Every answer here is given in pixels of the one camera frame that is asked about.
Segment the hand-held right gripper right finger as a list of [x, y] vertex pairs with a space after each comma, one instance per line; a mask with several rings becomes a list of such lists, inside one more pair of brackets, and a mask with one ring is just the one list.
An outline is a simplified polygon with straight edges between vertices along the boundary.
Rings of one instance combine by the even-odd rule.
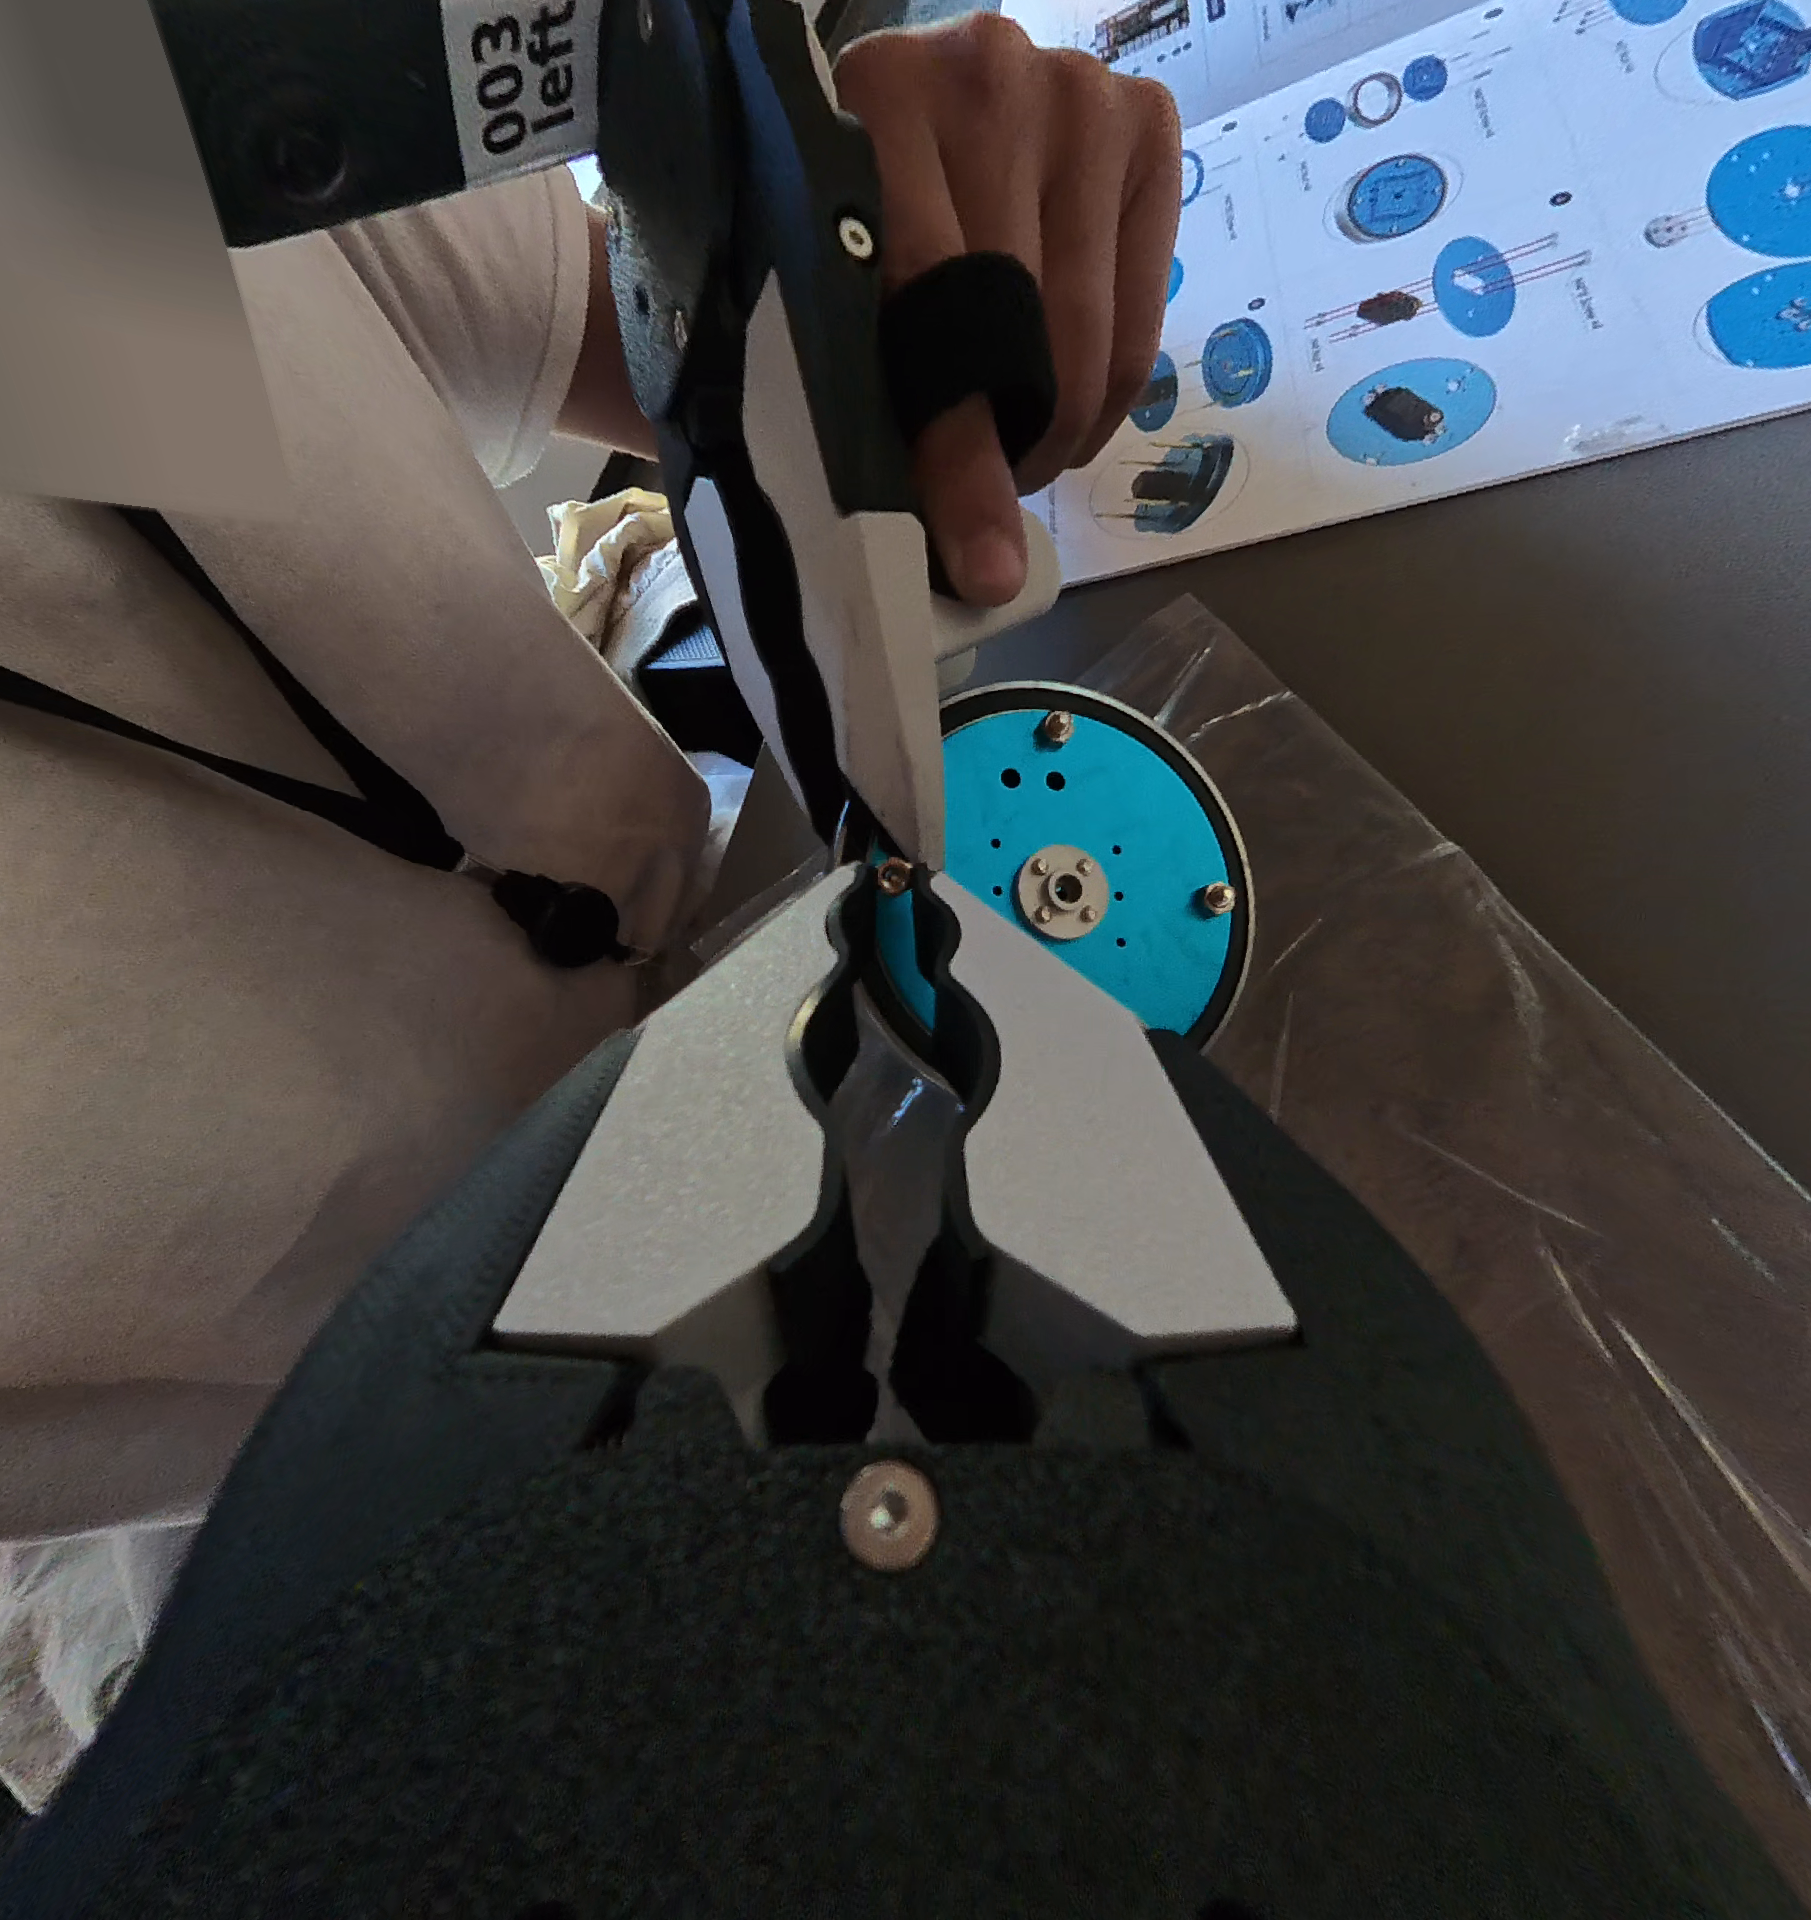
[[918, 877], [914, 905], [963, 1109], [901, 1312], [918, 1431], [1027, 1443], [1072, 1379], [1293, 1339], [1144, 1023], [951, 877]]

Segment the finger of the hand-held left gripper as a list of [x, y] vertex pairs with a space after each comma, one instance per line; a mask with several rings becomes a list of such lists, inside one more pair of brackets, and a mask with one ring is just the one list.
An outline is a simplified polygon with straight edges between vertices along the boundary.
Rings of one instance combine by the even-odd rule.
[[865, 581], [858, 533], [816, 442], [718, 446], [682, 507], [701, 594], [775, 767], [824, 839], [863, 847], [848, 703]]
[[840, 512], [826, 479], [793, 327], [766, 286], [746, 330], [744, 435], [754, 476], [797, 565], [802, 661], [821, 680], [828, 720], [802, 743], [826, 743], [892, 849], [940, 870], [944, 781], [940, 661], [1049, 612], [1060, 556], [1046, 521], [1022, 514], [1029, 581], [1000, 609], [934, 607], [927, 536], [909, 512]]

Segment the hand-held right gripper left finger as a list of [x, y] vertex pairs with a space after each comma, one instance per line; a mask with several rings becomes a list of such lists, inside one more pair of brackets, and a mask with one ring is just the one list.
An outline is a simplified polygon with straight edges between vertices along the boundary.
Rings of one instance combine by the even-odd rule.
[[876, 882], [842, 865], [640, 1029], [492, 1326], [509, 1353], [714, 1375], [756, 1444], [858, 1444], [872, 1289], [828, 1102]]

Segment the blue disc with bearing ring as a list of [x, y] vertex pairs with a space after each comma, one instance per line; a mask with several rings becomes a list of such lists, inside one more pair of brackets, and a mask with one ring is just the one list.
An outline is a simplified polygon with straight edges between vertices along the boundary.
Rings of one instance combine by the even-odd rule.
[[1210, 1043], [1254, 947], [1244, 836], [1195, 756], [1083, 687], [940, 706], [944, 870], [1144, 1026]]

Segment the person's left forearm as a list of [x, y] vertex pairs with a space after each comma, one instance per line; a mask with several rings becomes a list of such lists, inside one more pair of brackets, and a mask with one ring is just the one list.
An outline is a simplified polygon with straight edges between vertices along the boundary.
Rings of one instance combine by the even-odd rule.
[[558, 360], [568, 373], [555, 414], [561, 439], [642, 461], [658, 459], [650, 422], [627, 376], [607, 245], [607, 216], [573, 193], [564, 206], [570, 233], [558, 273]]

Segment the grey desk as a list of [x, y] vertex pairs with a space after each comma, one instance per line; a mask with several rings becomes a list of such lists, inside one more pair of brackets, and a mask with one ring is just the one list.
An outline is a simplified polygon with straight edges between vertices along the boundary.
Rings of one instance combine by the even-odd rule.
[[1219, 781], [1212, 1059], [1494, 1357], [1811, 1909], [1811, 414], [1072, 588]]

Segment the person's left hand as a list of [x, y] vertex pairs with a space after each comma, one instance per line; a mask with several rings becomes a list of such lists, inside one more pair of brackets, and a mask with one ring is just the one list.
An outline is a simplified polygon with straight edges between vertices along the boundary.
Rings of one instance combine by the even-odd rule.
[[988, 401], [918, 436], [923, 514], [951, 588], [996, 607], [1025, 586], [1022, 499], [1087, 465], [1157, 360], [1181, 220], [1181, 118], [1155, 81], [1036, 48], [998, 16], [854, 41], [840, 106], [869, 136], [885, 208], [885, 286], [950, 256], [1003, 253], [1036, 279], [1060, 395], [1011, 468]]

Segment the cream crumpled bag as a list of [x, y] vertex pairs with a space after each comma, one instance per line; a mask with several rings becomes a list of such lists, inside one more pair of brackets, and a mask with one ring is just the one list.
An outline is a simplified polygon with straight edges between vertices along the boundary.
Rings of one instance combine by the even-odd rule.
[[661, 492], [625, 489], [548, 509], [553, 548], [539, 567], [556, 612], [619, 673], [633, 673], [698, 596]]

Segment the clear plastic bag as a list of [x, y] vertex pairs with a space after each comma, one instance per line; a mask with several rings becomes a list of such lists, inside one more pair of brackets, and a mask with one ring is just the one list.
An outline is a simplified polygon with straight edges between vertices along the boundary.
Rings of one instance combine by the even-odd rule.
[[775, 1669], [744, 1915], [1811, 1915], [1811, 1196], [1195, 599], [1085, 680], [1252, 843], [1212, 1048], [1301, 1357], [1167, 1384], [1190, 1452], [1036, 1456]]

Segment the crumpled white plastic sheet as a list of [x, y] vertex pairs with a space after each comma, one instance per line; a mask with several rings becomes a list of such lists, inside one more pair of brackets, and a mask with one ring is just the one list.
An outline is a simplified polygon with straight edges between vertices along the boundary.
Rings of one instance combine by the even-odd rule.
[[0, 1546], [0, 1783], [41, 1812], [143, 1656], [198, 1521]]

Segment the assembly instruction booklet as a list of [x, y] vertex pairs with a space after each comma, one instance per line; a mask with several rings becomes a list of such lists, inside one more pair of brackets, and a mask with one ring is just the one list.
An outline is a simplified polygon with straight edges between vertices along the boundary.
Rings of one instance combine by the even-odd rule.
[[1181, 104], [1071, 585], [1811, 408], [1811, 1], [1007, 14]]

